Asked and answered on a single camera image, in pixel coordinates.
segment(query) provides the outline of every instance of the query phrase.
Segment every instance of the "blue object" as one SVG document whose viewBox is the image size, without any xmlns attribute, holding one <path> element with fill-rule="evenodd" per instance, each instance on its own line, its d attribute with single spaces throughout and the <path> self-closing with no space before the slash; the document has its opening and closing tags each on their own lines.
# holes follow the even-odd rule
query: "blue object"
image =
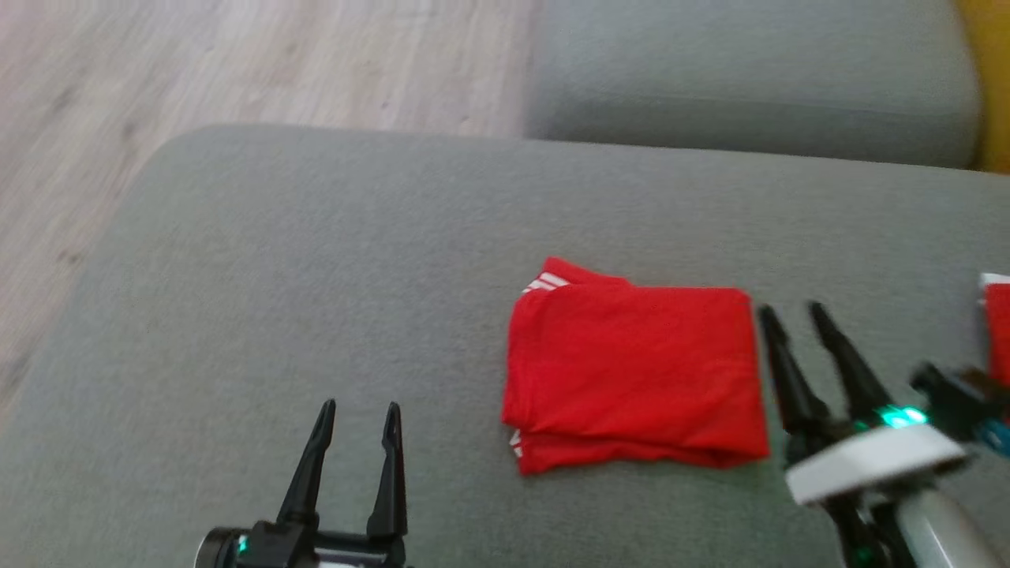
<svg viewBox="0 0 1010 568">
<path fill-rule="evenodd" d="M 995 418 L 989 419 L 979 425 L 978 437 L 992 451 L 1010 459 L 1010 427 Z"/>
</svg>

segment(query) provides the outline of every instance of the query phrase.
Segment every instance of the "sofa cushion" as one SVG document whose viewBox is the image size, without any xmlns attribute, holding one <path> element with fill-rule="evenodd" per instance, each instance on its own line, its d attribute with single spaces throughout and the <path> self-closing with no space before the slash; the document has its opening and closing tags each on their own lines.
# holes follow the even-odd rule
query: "sofa cushion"
<svg viewBox="0 0 1010 568">
<path fill-rule="evenodd" d="M 532 137 L 963 167 L 980 102 L 949 0 L 552 0 Z"/>
<path fill-rule="evenodd" d="M 234 126 L 141 172 L 0 430 L 2 566 L 192 566 L 276 514 L 337 399 L 324 529 L 365 527 L 403 408 L 420 567 L 834 566 L 785 437 L 731 470 L 611 463 L 522 478 L 500 423 L 509 317 L 543 258 L 780 308 L 843 407 L 804 300 L 902 403 L 922 357 L 986 360 L 978 274 L 1010 272 L 1010 178 L 784 156 Z M 947 484 L 1010 558 L 1007 468 Z"/>
</svg>

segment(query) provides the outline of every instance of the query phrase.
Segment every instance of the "white stripe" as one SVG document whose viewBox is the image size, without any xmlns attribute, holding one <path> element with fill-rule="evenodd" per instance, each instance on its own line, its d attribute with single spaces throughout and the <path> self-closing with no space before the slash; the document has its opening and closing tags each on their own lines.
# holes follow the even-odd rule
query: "white stripe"
<svg viewBox="0 0 1010 568">
<path fill-rule="evenodd" d="M 550 283 L 550 284 L 553 284 L 554 286 L 558 286 L 559 288 L 562 287 L 562 286 L 568 286 L 569 284 L 571 284 L 571 282 L 569 282 L 568 280 L 565 280 L 564 278 L 562 278 L 560 276 L 556 276 L 553 274 L 550 274 L 549 272 L 541 273 L 540 274 L 540 280 L 542 280 L 544 282 L 547 282 L 547 283 Z"/>
<path fill-rule="evenodd" d="M 551 286 L 550 284 L 547 284 L 546 282 L 542 282 L 540 280 L 534 280 L 534 281 L 530 282 L 529 283 L 529 287 L 530 288 L 540 288 L 540 289 L 543 289 L 543 290 L 553 290 L 554 288 L 557 288 L 557 286 Z"/>
</svg>

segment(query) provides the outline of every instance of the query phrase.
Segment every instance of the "gray sofa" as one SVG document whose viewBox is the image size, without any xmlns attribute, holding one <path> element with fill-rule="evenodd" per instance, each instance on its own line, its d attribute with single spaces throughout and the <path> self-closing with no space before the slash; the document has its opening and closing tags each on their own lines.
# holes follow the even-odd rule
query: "gray sofa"
<svg viewBox="0 0 1010 568">
<path fill-rule="evenodd" d="M 984 364 L 977 278 L 1010 273 L 1010 178 L 711 151 L 235 126 L 178 138 L 90 255 L 0 431 L 5 566 L 191 566 L 274 514 L 337 399 L 325 528 L 361 530 L 403 407 L 416 566 L 833 566 L 774 458 L 523 479 L 499 423 L 512 303 L 560 255 L 777 306 L 841 407 L 818 298 L 900 402 Z M 1010 559 L 1010 468 L 945 482 Z"/>
<path fill-rule="evenodd" d="M 531 137 L 968 166 L 951 0 L 549 0 Z"/>
</svg>

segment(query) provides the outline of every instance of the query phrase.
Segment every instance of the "green led light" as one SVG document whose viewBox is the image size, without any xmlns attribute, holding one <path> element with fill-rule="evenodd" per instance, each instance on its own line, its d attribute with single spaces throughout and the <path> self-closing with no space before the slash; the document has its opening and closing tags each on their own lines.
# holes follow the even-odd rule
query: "green led light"
<svg viewBox="0 0 1010 568">
<path fill-rule="evenodd" d="M 905 406 L 905 415 L 917 424 L 924 424 L 929 421 L 929 418 L 926 417 L 926 414 L 922 410 L 912 406 Z"/>
<path fill-rule="evenodd" d="M 877 410 L 884 423 L 891 428 L 905 428 L 912 424 L 924 424 L 929 421 L 925 412 L 914 406 L 886 406 Z"/>
</svg>

